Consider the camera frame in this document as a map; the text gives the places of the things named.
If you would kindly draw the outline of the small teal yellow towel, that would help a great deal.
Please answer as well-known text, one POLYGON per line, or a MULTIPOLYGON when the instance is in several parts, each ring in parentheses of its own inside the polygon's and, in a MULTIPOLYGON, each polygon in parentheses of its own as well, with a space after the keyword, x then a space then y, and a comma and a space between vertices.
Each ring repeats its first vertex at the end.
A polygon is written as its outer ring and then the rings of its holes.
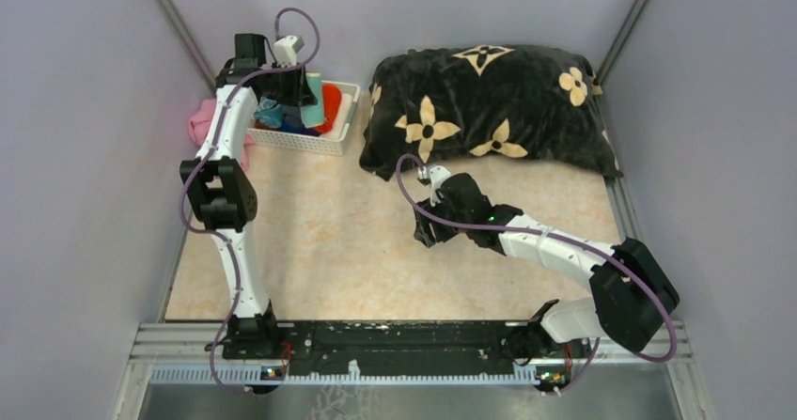
POLYGON ((300 107, 301 120, 305 128, 314 129, 325 122, 321 76, 317 72, 305 74, 305 87, 310 96, 304 97, 300 107))

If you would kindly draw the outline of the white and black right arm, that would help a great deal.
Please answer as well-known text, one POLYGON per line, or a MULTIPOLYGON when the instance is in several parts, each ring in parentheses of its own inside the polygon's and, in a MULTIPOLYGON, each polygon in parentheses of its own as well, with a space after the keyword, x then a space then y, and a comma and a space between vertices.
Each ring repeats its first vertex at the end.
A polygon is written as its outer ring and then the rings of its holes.
POLYGON ((430 191, 413 205, 414 236, 425 246, 463 234, 480 248, 538 264, 587 290, 579 300, 549 301, 528 321, 534 352, 553 356, 575 339, 609 338, 650 362, 674 355, 671 315, 680 295, 643 242, 565 233, 516 207, 493 204, 469 174, 442 166, 419 170, 418 180, 430 191))

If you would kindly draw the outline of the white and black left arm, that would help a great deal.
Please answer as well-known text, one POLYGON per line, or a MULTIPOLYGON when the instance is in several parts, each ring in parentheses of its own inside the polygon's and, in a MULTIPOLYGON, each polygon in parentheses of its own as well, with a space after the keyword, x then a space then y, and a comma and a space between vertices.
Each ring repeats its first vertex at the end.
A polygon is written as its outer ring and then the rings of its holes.
POLYGON ((264 36, 239 34, 235 55, 216 78, 216 104, 210 130, 192 160, 180 164, 181 205, 189 205, 198 226, 187 229, 212 237, 222 261, 230 307, 214 345, 228 360, 276 359, 286 338, 258 272, 254 220, 255 188, 241 158, 245 138, 262 97, 303 106, 317 99, 305 78, 298 53, 301 37, 280 36, 268 45, 264 36))

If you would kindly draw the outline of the patterned teal yellow towel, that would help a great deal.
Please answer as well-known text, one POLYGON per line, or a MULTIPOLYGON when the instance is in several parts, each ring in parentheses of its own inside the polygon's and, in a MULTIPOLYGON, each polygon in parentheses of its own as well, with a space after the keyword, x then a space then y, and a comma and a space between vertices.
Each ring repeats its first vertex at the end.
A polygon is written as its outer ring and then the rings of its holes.
POLYGON ((273 127, 281 126, 283 106, 268 97, 262 97, 254 113, 254 119, 273 127))

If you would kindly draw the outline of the orange towel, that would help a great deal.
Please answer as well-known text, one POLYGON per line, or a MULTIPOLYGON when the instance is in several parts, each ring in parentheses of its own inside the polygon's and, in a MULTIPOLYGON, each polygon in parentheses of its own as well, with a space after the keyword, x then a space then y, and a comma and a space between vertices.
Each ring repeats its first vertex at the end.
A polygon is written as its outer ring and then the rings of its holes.
POLYGON ((342 92, 334 84, 323 83, 321 86, 324 122, 313 128, 318 133, 328 133, 335 125, 337 114, 342 103, 342 92))

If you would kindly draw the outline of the white plastic basket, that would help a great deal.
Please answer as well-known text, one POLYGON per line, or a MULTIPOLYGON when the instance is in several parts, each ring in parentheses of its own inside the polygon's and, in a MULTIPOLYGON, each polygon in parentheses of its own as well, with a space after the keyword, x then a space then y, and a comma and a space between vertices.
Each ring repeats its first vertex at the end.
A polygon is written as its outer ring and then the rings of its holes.
POLYGON ((255 143, 260 146, 274 148, 288 148, 334 156, 343 155, 348 137, 351 132, 353 132, 355 111, 360 100, 361 87, 353 83, 326 80, 322 76, 321 80, 322 83, 336 85, 341 90, 342 94, 348 93, 353 96, 352 112, 350 113, 347 124, 345 125, 344 133, 339 140, 334 141, 329 139, 327 137, 327 133, 314 132, 312 135, 302 135, 296 133, 255 129, 253 127, 253 117, 248 134, 252 136, 255 143))

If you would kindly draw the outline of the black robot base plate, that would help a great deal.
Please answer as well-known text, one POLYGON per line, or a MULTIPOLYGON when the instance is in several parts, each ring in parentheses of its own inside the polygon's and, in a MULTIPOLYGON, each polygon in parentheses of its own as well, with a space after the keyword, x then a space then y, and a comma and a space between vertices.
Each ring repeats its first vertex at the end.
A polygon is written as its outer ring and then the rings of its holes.
POLYGON ((576 339, 556 344, 526 320, 295 320, 261 331, 233 320, 221 339, 226 360, 275 360, 291 376, 509 376, 536 359, 585 358, 576 339))

